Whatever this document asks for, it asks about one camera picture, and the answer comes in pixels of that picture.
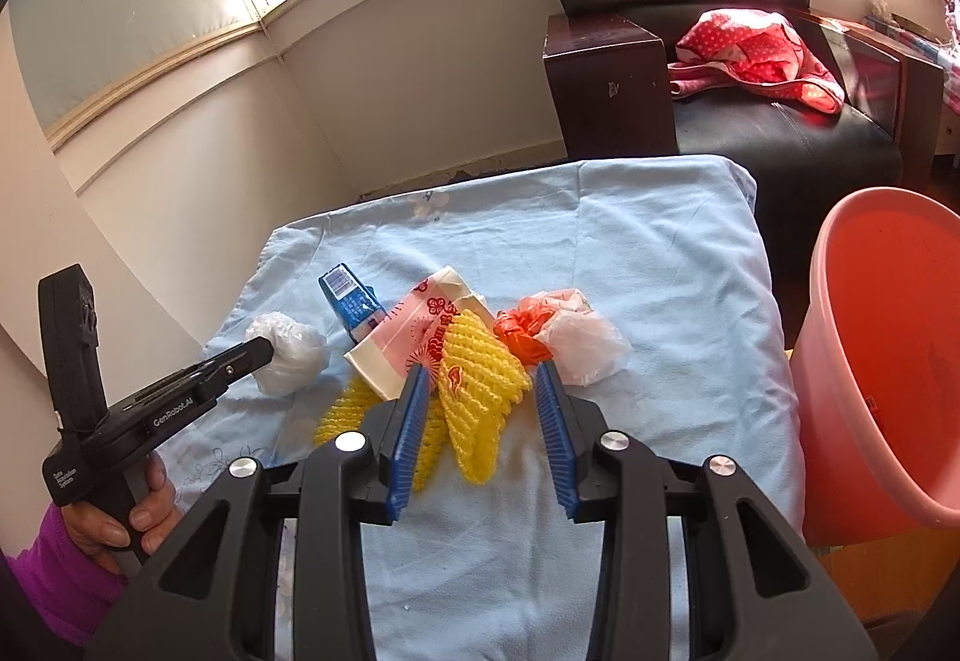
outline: sofa armrest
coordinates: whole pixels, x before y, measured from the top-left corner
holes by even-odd
[[[800,36],[834,74],[842,75],[851,105],[891,132],[904,161],[904,188],[923,193],[937,146],[944,72],[908,46],[858,22],[812,12],[790,14]],[[896,86],[890,84],[896,61]]]
[[[617,14],[554,15],[544,70],[570,160],[677,154],[664,42]]]

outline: hand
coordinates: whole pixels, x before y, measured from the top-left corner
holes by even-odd
[[[145,468],[150,493],[131,510],[130,525],[144,532],[141,544],[147,554],[153,555],[184,513],[174,505],[174,486],[167,479],[162,458],[150,453]],[[119,575],[120,565],[109,549],[130,544],[126,528],[87,501],[64,506],[61,513],[66,531],[80,552],[108,572]]]

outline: metal screw cap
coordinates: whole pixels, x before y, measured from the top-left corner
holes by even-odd
[[[367,444],[367,438],[360,431],[347,431],[345,434],[340,434],[333,443],[337,446],[337,450],[355,453],[363,449],[363,445]]]
[[[600,437],[600,446],[607,450],[626,450],[630,444],[627,434],[620,431],[607,431]]]
[[[256,474],[256,460],[253,458],[237,458],[229,465],[230,474],[233,477],[253,477]]]
[[[721,477],[730,477],[733,472],[736,472],[736,463],[733,458],[728,458],[726,455],[714,455],[710,459],[710,471],[713,474],[720,474]]]

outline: orange bucket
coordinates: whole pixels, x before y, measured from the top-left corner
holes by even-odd
[[[960,525],[960,217],[897,188],[837,204],[790,370],[808,544]]]

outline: person's arm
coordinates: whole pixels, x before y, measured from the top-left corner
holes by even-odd
[[[0,658],[78,661],[82,656],[83,650],[61,640],[43,622],[0,554]]]
[[[152,554],[181,513],[157,455],[147,464],[147,484],[151,492],[131,511],[131,525],[147,532],[142,544]],[[122,525],[89,503],[63,510],[51,506],[34,546],[8,559],[7,565],[51,631],[82,646],[123,593],[126,579],[109,548],[128,543]]]
[[[43,517],[34,546],[7,563],[45,624],[72,645],[89,642],[126,585],[80,552],[56,506]]]

